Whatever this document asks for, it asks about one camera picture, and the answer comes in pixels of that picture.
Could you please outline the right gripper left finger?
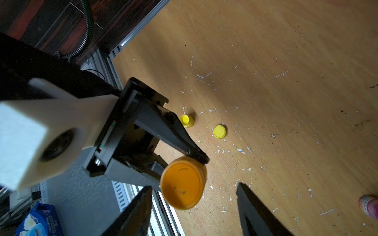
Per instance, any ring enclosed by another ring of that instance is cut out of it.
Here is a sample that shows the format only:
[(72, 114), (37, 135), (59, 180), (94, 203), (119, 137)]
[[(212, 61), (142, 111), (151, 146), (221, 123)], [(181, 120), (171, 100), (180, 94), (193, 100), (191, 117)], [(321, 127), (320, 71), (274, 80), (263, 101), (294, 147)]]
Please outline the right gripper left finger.
[(152, 210), (152, 187), (144, 187), (102, 236), (146, 236)]

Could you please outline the yellow jar lid back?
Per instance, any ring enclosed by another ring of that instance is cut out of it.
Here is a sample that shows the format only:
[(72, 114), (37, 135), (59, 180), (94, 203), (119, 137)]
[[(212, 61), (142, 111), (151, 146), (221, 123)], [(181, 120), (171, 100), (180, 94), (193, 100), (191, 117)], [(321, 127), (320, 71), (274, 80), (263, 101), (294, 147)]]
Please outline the yellow jar lid back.
[(223, 139), (227, 134), (227, 128), (224, 124), (217, 125), (213, 128), (213, 136), (217, 139)]

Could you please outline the yellow paint jar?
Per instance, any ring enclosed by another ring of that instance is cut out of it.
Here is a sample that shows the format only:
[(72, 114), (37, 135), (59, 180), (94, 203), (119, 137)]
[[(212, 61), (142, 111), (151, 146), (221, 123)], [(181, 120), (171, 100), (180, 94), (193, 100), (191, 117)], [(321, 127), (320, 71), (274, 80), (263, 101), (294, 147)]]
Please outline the yellow paint jar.
[(194, 125), (194, 119), (189, 115), (184, 114), (180, 117), (179, 120), (185, 128), (191, 128)]
[(172, 207), (187, 210), (201, 200), (206, 181), (206, 166), (191, 157), (182, 156), (164, 169), (160, 189)]

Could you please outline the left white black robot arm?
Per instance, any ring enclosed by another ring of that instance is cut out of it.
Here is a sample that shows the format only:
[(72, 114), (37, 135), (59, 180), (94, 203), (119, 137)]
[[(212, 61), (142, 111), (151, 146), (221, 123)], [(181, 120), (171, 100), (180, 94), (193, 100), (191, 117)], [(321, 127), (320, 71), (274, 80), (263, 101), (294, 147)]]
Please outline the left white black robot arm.
[(1, 34), (1, 186), (21, 190), (65, 172), (89, 149), (90, 177), (159, 190), (163, 141), (201, 164), (168, 99), (136, 78), (123, 90)]

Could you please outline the yellow paint jar front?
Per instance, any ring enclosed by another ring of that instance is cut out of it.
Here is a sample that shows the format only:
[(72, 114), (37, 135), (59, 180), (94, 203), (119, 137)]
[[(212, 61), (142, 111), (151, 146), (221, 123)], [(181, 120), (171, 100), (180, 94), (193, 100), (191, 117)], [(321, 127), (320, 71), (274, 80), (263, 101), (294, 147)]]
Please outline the yellow paint jar front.
[(191, 157), (182, 156), (164, 169), (160, 189), (172, 207), (187, 210), (201, 200), (206, 181), (206, 166)]

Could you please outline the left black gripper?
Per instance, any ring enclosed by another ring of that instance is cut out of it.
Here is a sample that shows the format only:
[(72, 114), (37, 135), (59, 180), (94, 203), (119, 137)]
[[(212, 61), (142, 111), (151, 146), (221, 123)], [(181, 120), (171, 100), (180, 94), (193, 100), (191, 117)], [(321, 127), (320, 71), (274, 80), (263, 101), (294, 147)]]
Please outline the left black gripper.
[(161, 107), (167, 99), (130, 78), (83, 164), (92, 178), (151, 186), (160, 191), (167, 163), (154, 153), (159, 140), (201, 164), (210, 158), (191, 139), (178, 116)]

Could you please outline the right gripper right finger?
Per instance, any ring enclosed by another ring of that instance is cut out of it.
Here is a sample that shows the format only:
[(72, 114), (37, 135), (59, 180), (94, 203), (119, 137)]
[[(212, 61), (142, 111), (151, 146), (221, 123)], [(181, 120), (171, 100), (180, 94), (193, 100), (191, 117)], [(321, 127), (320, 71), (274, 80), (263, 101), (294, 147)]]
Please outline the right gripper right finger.
[(292, 235), (246, 184), (239, 183), (236, 194), (244, 236)]

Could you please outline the magenta paint jar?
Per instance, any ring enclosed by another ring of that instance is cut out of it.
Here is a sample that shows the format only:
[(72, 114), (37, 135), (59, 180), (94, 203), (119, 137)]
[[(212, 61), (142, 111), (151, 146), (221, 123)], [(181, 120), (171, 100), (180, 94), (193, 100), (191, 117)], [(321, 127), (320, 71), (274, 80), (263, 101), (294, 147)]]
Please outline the magenta paint jar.
[(364, 195), (359, 199), (358, 203), (365, 214), (378, 220), (378, 199), (376, 197)]

